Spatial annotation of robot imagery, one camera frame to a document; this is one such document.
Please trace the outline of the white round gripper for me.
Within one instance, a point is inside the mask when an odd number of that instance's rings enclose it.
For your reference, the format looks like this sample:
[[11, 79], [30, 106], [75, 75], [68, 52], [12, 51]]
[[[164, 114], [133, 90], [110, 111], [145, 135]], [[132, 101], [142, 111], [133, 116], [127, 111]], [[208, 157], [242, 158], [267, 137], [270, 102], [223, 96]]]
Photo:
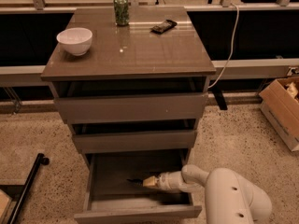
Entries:
[[181, 191], [184, 180], [181, 171], [160, 173], [157, 177], [150, 176], [143, 180], [143, 186], [163, 191]]

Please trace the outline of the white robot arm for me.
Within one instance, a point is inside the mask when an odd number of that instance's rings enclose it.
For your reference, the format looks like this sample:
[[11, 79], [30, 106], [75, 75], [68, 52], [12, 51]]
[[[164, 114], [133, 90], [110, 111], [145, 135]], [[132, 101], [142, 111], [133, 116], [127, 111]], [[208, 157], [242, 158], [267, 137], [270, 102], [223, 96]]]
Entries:
[[254, 224], [269, 218], [272, 213], [272, 202], [267, 193], [227, 168], [206, 172], [187, 164], [180, 171], [153, 175], [141, 184], [149, 189], [187, 193], [203, 187], [206, 224]]

